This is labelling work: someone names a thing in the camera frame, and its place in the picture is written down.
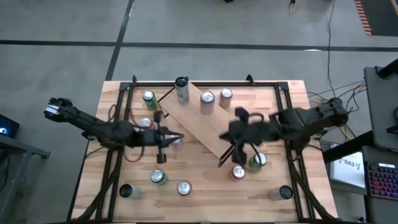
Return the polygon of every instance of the can lid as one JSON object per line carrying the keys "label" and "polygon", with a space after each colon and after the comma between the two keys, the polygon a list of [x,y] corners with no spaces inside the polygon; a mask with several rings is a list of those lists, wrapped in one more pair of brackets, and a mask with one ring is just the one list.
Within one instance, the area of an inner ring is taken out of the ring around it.
{"label": "can lid", "polygon": [[150,100],[150,99],[152,99],[153,96],[154,96],[153,92],[147,90],[147,91],[144,92],[144,96],[143,97],[144,97],[145,100]]}
{"label": "can lid", "polygon": [[132,194],[132,187],[129,184],[123,184],[119,189],[119,194],[122,197],[128,197]]}
{"label": "can lid", "polygon": [[240,165],[234,166],[232,172],[236,178],[243,178],[246,175],[246,171]]}
{"label": "can lid", "polygon": [[279,189],[279,193],[280,193],[280,196],[284,199],[290,199],[293,196],[292,189],[287,185],[281,186]]}
{"label": "can lid", "polygon": [[185,87],[187,84],[188,84],[188,79],[185,78],[185,77],[178,77],[178,78],[175,80],[175,85],[176,85],[177,87]]}
{"label": "can lid", "polygon": [[182,195],[187,195],[191,192],[192,186],[191,183],[188,182],[187,180],[183,180],[178,183],[177,185],[177,190],[180,194]]}
{"label": "can lid", "polygon": [[204,102],[211,102],[211,101],[214,100],[214,94],[212,94],[212,92],[210,92],[210,91],[207,91],[207,92],[204,92],[204,93],[201,95],[201,98],[202,98],[202,100],[203,100]]}
{"label": "can lid", "polygon": [[164,171],[162,169],[153,170],[150,173],[150,179],[153,182],[160,182],[164,177]]}
{"label": "can lid", "polygon": [[221,91],[221,95],[223,95],[223,97],[230,98],[232,96],[232,91],[225,88]]}
{"label": "can lid", "polygon": [[144,118],[141,120],[141,126],[150,127],[152,121],[149,118]]}
{"label": "can lid", "polygon": [[[259,153],[259,155],[260,155],[260,159],[261,159],[261,165],[266,165],[267,164],[267,156],[263,153]],[[258,164],[260,164],[259,157],[257,155],[254,156],[254,160]]]}

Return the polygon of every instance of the aluminum can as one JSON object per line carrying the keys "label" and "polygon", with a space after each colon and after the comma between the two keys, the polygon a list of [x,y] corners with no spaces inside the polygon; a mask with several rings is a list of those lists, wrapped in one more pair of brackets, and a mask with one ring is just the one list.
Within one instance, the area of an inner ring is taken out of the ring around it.
{"label": "aluminum can", "polygon": [[124,198],[141,198],[142,190],[135,185],[123,184],[119,189],[119,194]]}
{"label": "aluminum can", "polygon": [[150,180],[155,184],[165,185],[169,178],[162,169],[155,169],[150,173]]}
{"label": "aluminum can", "polygon": [[149,90],[145,91],[144,94],[142,95],[142,99],[144,99],[148,110],[156,110],[158,108],[154,92]]}
{"label": "aluminum can", "polygon": [[261,171],[261,168],[267,164],[267,156],[263,153],[259,153],[259,157],[255,154],[249,161],[249,172],[257,174]]}
{"label": "aluminum can", "polygon": [[177,185],[177,192],[182,196],[187,196],[192,191],[192,184],[187,181],[183,180],[178,183]]}
{"label": "aluminum can", "polygon": [[[178,136],[171,135],[170,138],[176,138]],[[184,147],[184,143],[182,139],[175,140],[172,144],[170,144],[174,151],[181,151]]]}
{"label": "aluminum can", "polygon": [[274,201],[287,200],[292,198],[292,196],[293,190],[287,185],[268,190],[268,197]]}
{"label": "aluminum can", "polygon": [[220,92],[220,107],[223,109],[229,108],[232,101],[232,91],[230,89],[222,89]]}
{"label": "aluminum can", "polygon": [[246,171],[240,165],[232,167],[231,172],[229,173],[229,177],[233,182],[242,180],[245,176]]}
{"label": "aluminum can", "polygon": [[140,121],[139,125],[142,127],[147,127],[147,128],[151,128],[151,129],[154,128],[154,126],[155,126],[154,122],[149,118],[142,119]]}
{"label": "aluminum can", "polygon": [[181,104],[189,103],[188,78],[178,77],[175,80],[174,87],[177,90],[178,102]]}
{"label": "aluminum can", "polygon": [[200,97],[200,111],[203,114],[209,115],[214,111],[215,97],[210,91],[204,92]]}

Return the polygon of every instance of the red can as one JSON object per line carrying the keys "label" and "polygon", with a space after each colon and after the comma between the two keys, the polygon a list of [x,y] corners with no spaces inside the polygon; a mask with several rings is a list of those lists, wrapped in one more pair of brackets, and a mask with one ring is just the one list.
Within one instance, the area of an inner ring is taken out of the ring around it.
{"label": "red can", "polygon": [[233,182],[239,181],[246,176],[246,171],[240,165],[232,167],[229,177]]}

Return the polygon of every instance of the silver can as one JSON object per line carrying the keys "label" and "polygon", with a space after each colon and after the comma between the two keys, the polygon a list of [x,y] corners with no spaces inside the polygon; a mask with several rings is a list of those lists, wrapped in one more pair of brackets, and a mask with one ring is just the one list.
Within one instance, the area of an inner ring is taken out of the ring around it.
{"label": "silver can", "polygon": [[177,185],[177,192],[182,196],[187,196],[192,191],[192,185],[189,181],[183,180]]}
{"label": "silver can", "polygon": [[273,201],[288,200],[292,196],[293,190],[287,185],[268,190],[268,197]]}
{"label": "silver can", "polygon": [[189,103],[188,78],[178,77],[175,80],[174,87],[177,90],[178,102],[181,104]]}
{"label": "silver can", "polygon": [[124,198],[141,198],[142,190],[135,185],[123,184],[119,189],[119,194]]}
{"label": "silver can", "polygon": [[246,171],[240,165],[232,167],[229,177],[233,182],[242,180],[246,176]]}
{"label": "silver can", "polygon": [[200,111],[203,114],[209,115],[214,111],[215,97],[210,91],[204,92],[200,97]]}
{"label": "silver can", "polygon": [[171,144],[171,146],[174,151],[181,151],[182,148],[184,147],[184,143],[182,142],[182,139],[177,139]]}
{"label": "silver can", "polygon": [[222,89],[220,92],[220,107],[223,109],[229,108],[232,101],[232,91],[230,89]]}
{"label": "silver can", "polygon": [[151,129],[154,128],[154,122],[149,118],[142,119],[140,121],[139,125],[142,127],[147,127],[147,128],[151,128]]}

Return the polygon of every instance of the wooden plank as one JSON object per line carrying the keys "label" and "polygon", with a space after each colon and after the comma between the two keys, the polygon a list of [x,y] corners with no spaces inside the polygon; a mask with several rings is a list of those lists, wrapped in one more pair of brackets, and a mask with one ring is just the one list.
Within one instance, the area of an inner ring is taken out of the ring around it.
{"label": "wooden plank", "polygon": [[236,117],[218,106],[219,93],[216,96],[214,112],[209,115],[200,112],[200,97],[202,91],[188,84],[190,102],[182,105],[178,102],[177,92],[171,93],[160,106],[176,119],[185,129],[193,134],[218,158],[230,147],[230,143],[218,136],[228,130],[228,123]]}

